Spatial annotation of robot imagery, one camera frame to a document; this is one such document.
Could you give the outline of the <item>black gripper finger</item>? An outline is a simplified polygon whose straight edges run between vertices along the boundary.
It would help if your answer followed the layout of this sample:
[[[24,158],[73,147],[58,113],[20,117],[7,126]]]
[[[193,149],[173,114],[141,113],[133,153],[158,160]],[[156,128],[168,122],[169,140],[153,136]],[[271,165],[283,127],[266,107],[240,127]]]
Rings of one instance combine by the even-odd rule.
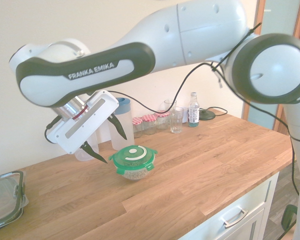
[[[84,150],[88,155],[90,155],[91,157],[103,162],[103,163],[107,163],[107,161],[105,160],[104,157],[102,157],[100,154],[98,154],[97,152],[95,152],[93,150],[93,148],[89,145],[89,143],[87,141],[85,141],[80,148],[82,150]]]
[[[123,129],[123,126],[121,125],[119,119],[115,116],[114,113],[112,113],[109,116],[109,122],[115,127],[116,131],[118,132],[118,134],[124,139],[127,140],[127,136],[126,133]]]

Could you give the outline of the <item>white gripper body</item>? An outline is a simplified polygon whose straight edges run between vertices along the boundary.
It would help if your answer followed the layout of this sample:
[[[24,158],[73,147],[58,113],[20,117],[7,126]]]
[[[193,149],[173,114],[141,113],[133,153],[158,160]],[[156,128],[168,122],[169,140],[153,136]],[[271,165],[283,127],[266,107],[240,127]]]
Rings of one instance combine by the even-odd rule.
[[[47,139],[58,144],[66,153],[74,154],[83,143],[118,108],[118,100],[106,90],[93,94],[86,102],[87,111],[78,120],[62,120]]]

